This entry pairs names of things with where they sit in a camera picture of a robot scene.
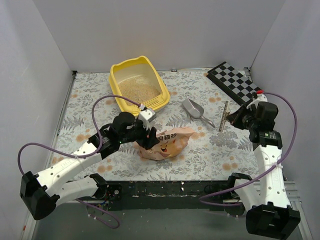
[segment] patterned mat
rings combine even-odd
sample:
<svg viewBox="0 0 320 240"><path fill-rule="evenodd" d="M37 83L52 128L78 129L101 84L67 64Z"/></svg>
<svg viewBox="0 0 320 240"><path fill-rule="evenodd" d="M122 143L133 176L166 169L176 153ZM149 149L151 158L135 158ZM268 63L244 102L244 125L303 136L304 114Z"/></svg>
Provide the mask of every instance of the patterned mat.
<svg viewBox="0 0 320 240"><path fill-rule="evenodd" d="M157 113L151 125L158 131L176 127L191 127L196 131L180 155L162 161L147 160L139 157L137 150L128 143L74 179L82 179L93 173L113 181L226 180L232 172L257 176L258 166L248 131L235 129L226 123L224 131L218 132L218 128L212 128L201 119L191 119L183 109L181 101L190 98L203 106L204 116L219 126L226 101L230 101L231 112L239 108L204 73L159 72L170 91L171 99ZM99 97L112 93L108 78L109 73L77 74L57 139L58 150L71 153L96 133L91 109ZM111 123L119 113L120 109L114 99L103 100L95 111L98 126ZM62 156L53 154L50 164L62 159Z"/></svg>

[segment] checkerboard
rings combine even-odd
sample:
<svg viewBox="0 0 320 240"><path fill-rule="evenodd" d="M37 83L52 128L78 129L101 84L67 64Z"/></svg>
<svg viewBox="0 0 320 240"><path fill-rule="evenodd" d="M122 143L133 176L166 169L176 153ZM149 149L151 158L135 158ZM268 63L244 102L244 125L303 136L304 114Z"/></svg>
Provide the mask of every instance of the checkerboard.
<svg viewBox="0 0 320 240"><path fill-rule="evenodd" d="M251 101L252 93L261 90L226 62L208 71L207 77L239 105Z"/></svg>

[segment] plastic bag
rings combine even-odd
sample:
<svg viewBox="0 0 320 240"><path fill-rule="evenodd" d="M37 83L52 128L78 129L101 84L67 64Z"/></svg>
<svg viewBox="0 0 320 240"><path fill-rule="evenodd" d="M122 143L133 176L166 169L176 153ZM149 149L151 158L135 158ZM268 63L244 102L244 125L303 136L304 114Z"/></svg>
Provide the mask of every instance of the plastic bag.
<svg viewBox="0 0 320 240"><path fill-rule="evenodd" d="M145 159L163 160L177 156L188 145L189 138L194 134L190 127L178 127L157 134L160 143L149 150L140 147L136 142L134 147L140 150L139 154Z"/></svg>

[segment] white wall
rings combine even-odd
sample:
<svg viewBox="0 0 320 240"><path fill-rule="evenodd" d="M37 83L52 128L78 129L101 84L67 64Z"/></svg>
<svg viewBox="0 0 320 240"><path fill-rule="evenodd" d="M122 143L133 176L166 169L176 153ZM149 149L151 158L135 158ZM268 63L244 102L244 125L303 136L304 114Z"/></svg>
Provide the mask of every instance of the white wall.
<svg viewBox="0 0 320 240"><path fill-rule="evenodd" d="M320 2L286 0L252 66L253 81L288 98L298 116L285 173L295 180L313 239L320 239ZM276 129L288 146L292 114L280 100Z"/></svg>
<svg viewBox="0 0 320 240"><path fill-rule="evenodd" d="M51 145L72 73L32 0L0 0L0 34L0 239L16 240L27 215L18 150ZM38 172L47 157L27 148L22 167Z"/></svg>
<svg viewBox="0 0 320 240"><path fill-rule="evenodd" d="M33 0L72 70L251 66L285 0Z"/></svg>

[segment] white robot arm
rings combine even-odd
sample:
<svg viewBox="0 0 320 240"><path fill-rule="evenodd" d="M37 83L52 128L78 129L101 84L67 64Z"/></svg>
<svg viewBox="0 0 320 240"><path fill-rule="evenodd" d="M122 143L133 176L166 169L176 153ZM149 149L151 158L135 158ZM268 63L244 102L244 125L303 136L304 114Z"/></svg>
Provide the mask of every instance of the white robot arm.
<svg viewBox="0 0 320 240"><path fill-rule="evenodd" d="M300 213L292 209L287 197L282 165L282 139L274 130L278 107L269 103L263 91L254 94L253 101L230 114L227 120L238 129L247 129L253 145L260 178L260 195L252 179L242 173L233 173L229 179L247 211L246 229L250 234L287 239L300 222Z"/></svg>
<svg viewBox="0 0 320 240"><path fill-rule="evenodd" d="M118 151L121 144L137 142L148 150L159 143L156 129L150 128L149 124L156 113L150 108L141 108L143 110L137 119L129 112L121 112L113 123L100 129L103 143L96 154L85 158L77 157L97 150L100 144L97 133L73 153L75 158L65 158L36 174L29 171L22 176L20 197L35 220L45 218L56 206L68 201L87 196L101 199L109 192L113 194L113 186L109 186L97 173L81 180L68 181L87 167Z"/></svg>
<svg viewBox="0 0 320 240"><path fill-rule="evenodd" d="M247 109L250 109L252 106L257 109L260 102L267 101L266 96L263 93L259 93L257 94L257 98L247 106ZM269 133L265 132L264 134L266 137L277 138L276 134L272 131L269 131ZM290 206L291 204L285 189L282 165L277 164L277 161L281 158L282 144L280 146L263 146L262 144L259 144L253 152L258 163L259 174L263 174L272 166L276 166L276 168L261 178L260 195L257 193L253 184L235 190L242 200L245 209L249 211L253 206L259 206L261 204L267 205L268 202L272 202L275 207L287 208L287 206ZM247 181L248 180L245 179L237 179L234 186L239 186Z"/></svg>

